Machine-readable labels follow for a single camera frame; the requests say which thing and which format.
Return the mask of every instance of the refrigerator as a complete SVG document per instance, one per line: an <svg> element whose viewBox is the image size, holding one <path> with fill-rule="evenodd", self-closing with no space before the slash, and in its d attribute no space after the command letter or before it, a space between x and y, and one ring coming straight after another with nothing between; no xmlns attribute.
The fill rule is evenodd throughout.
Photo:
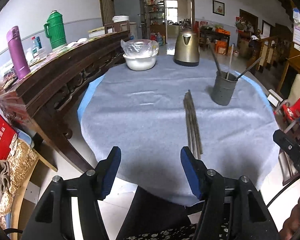
<svg viewBox="0 0 300 240"><path fill-rule="evenodd" d="M114 0L115 15L128 15L137 24L137 39L150 39L145 0Z"/></svg>

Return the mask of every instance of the utensil holder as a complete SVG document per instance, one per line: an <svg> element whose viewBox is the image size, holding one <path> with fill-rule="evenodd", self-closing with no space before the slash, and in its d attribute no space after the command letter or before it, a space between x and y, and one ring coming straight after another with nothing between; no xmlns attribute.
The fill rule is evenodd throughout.
<svg viewBox="0 0 300 240"><path fill-rule="evenodd" d="M211 99L221 106L227 106L235 89L237 81L234 81L236 76L229 73L228 79L226 79L227 72L221 71L221 75L216 76L216 81L211 93Z"/></svg>

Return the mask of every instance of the clear plastic bag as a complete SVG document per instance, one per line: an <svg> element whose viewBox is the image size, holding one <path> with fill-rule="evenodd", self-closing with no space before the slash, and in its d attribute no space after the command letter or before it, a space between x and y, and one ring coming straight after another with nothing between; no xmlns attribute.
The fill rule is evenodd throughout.
<svg viewBox="0 0 300 240"><path fill-rule="evenodd" d="M159 51L159 44L151 40L121 40L121 47L126 56L131 58L151 57Z"/></svg>

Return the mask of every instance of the metal screw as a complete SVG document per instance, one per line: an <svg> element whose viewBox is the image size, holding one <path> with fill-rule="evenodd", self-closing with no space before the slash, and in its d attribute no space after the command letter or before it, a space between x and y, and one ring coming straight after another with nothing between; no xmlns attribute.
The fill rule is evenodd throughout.
<svg viewBox="0 0 300 240"><path fill-rule="evenodd" d="M60 179L61 179L61 177L59 175L56 175L56 176L53 176L52 181L57 183Z"/></svg>
<svg viewBox="0 0 300 240"><path fill-rule="evenodd" d="M213 169L209 169L209 170L207 170L207 174L208 174L209 176L214 176L214 175L216 174L216 171L213 170Z"/></svg>
<svg viewBox="0 0 300 240"><path fill-rule="evenodd" d="M241 177L241 180L242 180L243 182L249 182L249 178L248 178L247 176L242 176L242 177Z"/></svg>
<svg viewBox="0 0 300 240"><path fill-rule="evenodd" d="M88 176L93 176L96 172L94 170L88 170L87 175Z"/></svg>

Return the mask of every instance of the framed picture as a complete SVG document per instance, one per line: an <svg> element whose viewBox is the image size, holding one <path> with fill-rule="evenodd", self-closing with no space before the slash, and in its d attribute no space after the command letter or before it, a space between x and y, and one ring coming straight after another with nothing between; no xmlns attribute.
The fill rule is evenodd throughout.
<svg viewBox="0 0 300 240"><path fill-rule="evenodd" d="M225 3L212 0L212 12L219 15L225 15Z"/></svg>

